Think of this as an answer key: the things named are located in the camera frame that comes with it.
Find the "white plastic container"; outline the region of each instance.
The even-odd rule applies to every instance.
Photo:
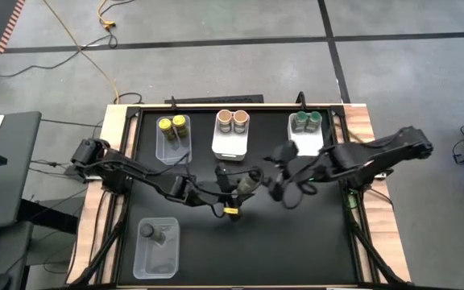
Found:
[[[220,160],[241,161],[247,154],[248,133],[250,130],[250,120],[246,123],[244,133],[238,134],[232,127],[230,132],[223,133],[219,129],[218,115],[214,120],[213,152]]]
[[[150,224],[162,231],[164,243],[139,234],[141,226]],[[174,217],[143,218],[137,227],[134,277],[136,279],[169,279],[178,271],[180,226]]]
[[[291,129],[291,123],[295,116],[296,113],[293,113],[290,114],[288,118],[288,138],[295,142],[296,146],[298,147],[298,156],[317,156],[318,151],[323,148],[323,132],[321,131],[321,122],[316,132],[293,133]]]

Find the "wooden table frame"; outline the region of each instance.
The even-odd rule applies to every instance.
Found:
[[[123,136],[123,128],[127,121],[126,112],[130,107],[145,108],[169,108],[171,105],[109,105],[107,106],[105,120],[101,129],[100,138],[109,142],[114,149],[122,149],[126,156],[131,156],[133,143],[135,140],[137,118],[130,118],[129,132]],[[209,108],[226,108],[231,106],[270,106],[288,107],[295,106],[297,109],[300,104],[179,104],[179,108],[209,107]],[[343,106],[345,120],[349,130],[361,138],[364,142],[374,139],[374,133],[371,128],[370,116],[365,104],[308,104],[312,106]],[[338,141],[343,140],[341,130],[337,130]],[[68,276],[68,283],[73,282],[89,264],[89,257],[94,256],[102,244],[103,234],[106,226],[107,215],[110,210],[110,194],[104,194],[101,189],[101,181],[95,181],[89,184],[85,195],[85,203],[81,213],[81,220],[78,227],[77,247],[73,252],[72,270]],[[387,186],[384,181],[376,181],[372,187],[389,197]],[[404,251],[400,242],[399,231],[397,229],[395,216],[392,206],[384,199],[366,193],[364,195],[364,210],[367,225],[370,230],[372,244],[383,257],[388,266],[403,280],[409,281],[409,272]],[[122,197],[118,197],[114,207],[114,223],[117,221],[122,207]],[[360,221],[360,215],[357,209],[353,211],[354,216]],[[370,262],[363,246],[357,241],[358,257],[361,262],[362,279],[365,282],[372,282]],[[102,270],[101,282],[110,283],[112,276],[112,267],[115,260],[116,242],[110,248]]]

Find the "black desk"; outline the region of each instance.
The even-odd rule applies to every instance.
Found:
[[[0,229],[0,274],[26,254],[32,230],[33,225],[30,222],[20,222]],[[21,288],[25,266],[26,256],[20,259],[8,272],[12,277],[8,290]]]
[[[158,170],[166,168],[155,157],[155,120],[170,113],[143,115],[135,153],[140,163]],[[191,118],[192,174],[198,180],[215,180],[213,170],[217,160],[211,144],[217,111],[181,113]],[[257,165],[267,176],[275,176],[274,166],[262,158],[288,139],[288,115],[292,112],[248,110],[248,113],[251,126],[246,158],[238,164],[227,164],[232,166],[231,171]],[[171,203],[151,187],[135,182],[121,247],[118,284],[153,287],[353,284],[356,274],[342,193],[338,183],[320,184],[318,191],[316,196],[304,197],[298,208],[287,210],[261,187],[242,206],[242,219],[232,223],[228,218],[215,218],[207,206],[189,208]],[[287,194],[288,204],[292,205],[298,192],[289,188]],[[137,225],[142,218],[157,217],[174,217],[180,224],[179,270],[171,279],[137,280],[132,274]]]
[[[7,114],[0,126],[0,155],[8,164],[0,166],[0,227],[31,221],[67,233],[76,233],[77,218],[22,199],[31,154],[39,130],[39,112]]]

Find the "black floor line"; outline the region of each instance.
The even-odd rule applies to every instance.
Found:
[[[189,40],[189,41],[165,41],[155,43],[121,43],[115,49],[148,49],[148,48],[198,48],[226,45],[250,45],[250,44],[314,44],[333,41],[381,41],[381,40],[410,40],[410,39],[457,39],[464,38],[464,32],[443,32],[424,34],[402,34],[402,35],[345,35],[345,36],[296,36],[296,37],[271,37],[256,39],[212,39],[212,40]],[[95,45],[86,48],[87,51],[110,50],[107,44]],[[6,48],[5,53],[40,53],[40,52],[75,52],[74,45],[56,47],[35,48]]]
[[[336,42],[347,41],[380,41],[380,40],[410,40],[410,39],[455,39],[464,38],[464,32],[415,33],[398,35],[346,35],[334,36]]]
[[[190,41],[170,41],[156,43],[120,43],[114,49],[148,49],[148,48],[199,48],[226,45],[248,45],[248,44],[307,44],[325,42],[324,36],[296,36],[296,37],[271,37],[256,39],[211,39],[211,40],[190,40]],[[105,44],[94,45],[86,48],[86,51],[110,50]],[[59,47],[41,48],[7,48],[5,53],[31,53],[31,52],[75,52],[77,47],[74,45]]]
[[[329,13],[325,6],[325,0],[318,0],[320,6],[321,20],[323,20],[323,27],[325,28],[325,36],[327,37],[327,44],[329,45],[330,57],[332,58],[332,64],[334,66],[334,73],[336,74],[336,80],[338,81],[339,94],[343,102],[350,103],[350,96],[348,89],[346,88],[345,75],[343,74],[342,62],[339,60],[338,48],[336,47],[336,41],[334,40],[334,34],[332,32],[332,25],[330,24]]]

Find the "clear plastic container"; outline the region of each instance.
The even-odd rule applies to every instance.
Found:
[[[157,145],[155,150],[155,155],[158,160],[166,165],[173,165],[176,161],[180,160],[185,153],[189,152],[187,162],[191,162],[193,158],[193,150],[191,147],[191,119],[188,115],[183,115],[185,118],[185,127],[187,128],[187,136],[180,138],[178,133],[175,130],[176,138],[175,140],[169,141],[164,136],[164,133],[159,128],[159,122],[163,118],[168,118],[173,120],[175,116],[163,116],[157,119],[155,124],[157,130]]]
[[[141,226],[150,224],[165,237],[162,244],[139,234]],[[134,277],[136,279],[169,279],[178,271],[180,226],[174,217],[143,218],[137,227]]]

